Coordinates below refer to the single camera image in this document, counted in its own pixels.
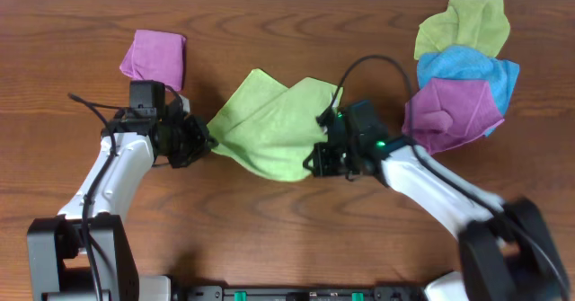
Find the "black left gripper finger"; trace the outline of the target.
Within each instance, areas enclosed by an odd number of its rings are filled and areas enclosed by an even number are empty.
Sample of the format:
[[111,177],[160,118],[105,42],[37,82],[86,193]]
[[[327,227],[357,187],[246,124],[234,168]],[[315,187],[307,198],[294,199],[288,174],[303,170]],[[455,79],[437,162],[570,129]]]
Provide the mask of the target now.
[[168,156],[168,163],[173,169],[185,168],[211,152],[208,144],[184,146],[180,151]]
[[188,124],[191,132],[190,137],[193,140],[194,146],[215,148],[219,145],[218,141],[210,134],[207,123],[201,117],[190,115],[188,117]]

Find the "light green microfiber cloth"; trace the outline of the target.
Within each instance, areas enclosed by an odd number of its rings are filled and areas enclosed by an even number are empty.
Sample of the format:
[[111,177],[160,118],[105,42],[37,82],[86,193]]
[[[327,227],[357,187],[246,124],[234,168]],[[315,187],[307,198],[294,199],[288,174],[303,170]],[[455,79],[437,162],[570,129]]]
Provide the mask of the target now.
[[261,69],[253,69],[208,123],[218,155],[273,181],[302,181],[310,172],[303,161],[327,136],[316,118],[337,86],[306,77],[286,87]]

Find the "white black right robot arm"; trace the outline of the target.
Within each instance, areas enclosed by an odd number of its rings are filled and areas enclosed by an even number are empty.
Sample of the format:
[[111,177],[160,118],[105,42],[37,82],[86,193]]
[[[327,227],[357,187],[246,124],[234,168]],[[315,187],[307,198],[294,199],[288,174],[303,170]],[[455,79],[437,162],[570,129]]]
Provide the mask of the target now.
[[304,160],[313,176],[373,176],[457,240],[461,269],[430,282],[423,289],[428,300],[569,299],[569,279],[531,200],[506,201],[472,185],[409,137],[387,139],[373,115],[326,111],[316,120],[328,139]]

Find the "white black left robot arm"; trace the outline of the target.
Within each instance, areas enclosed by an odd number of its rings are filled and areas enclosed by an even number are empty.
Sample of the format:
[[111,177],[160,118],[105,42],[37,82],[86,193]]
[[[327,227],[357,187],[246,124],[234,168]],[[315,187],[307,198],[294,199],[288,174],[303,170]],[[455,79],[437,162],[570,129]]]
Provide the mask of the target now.
[[28,229],[33,299],[176,299],[169,277],[139,275],[124,221],[157,157],[183,168],[215,146],[206,123],[185,105],[118,109],[104,122],[99,154],[74,197]]

